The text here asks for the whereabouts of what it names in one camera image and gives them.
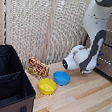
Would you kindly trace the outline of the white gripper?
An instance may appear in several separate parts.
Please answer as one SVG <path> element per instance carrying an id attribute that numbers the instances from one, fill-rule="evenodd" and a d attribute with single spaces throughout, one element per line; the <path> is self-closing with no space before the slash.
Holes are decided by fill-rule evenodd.
<path id="1" fill-rule="evenodd" d="M 85 71 L 81 70 L 80 72 L 81 72 L 82 74 L 91 73 L 90 70 L 85 70 Z"/>

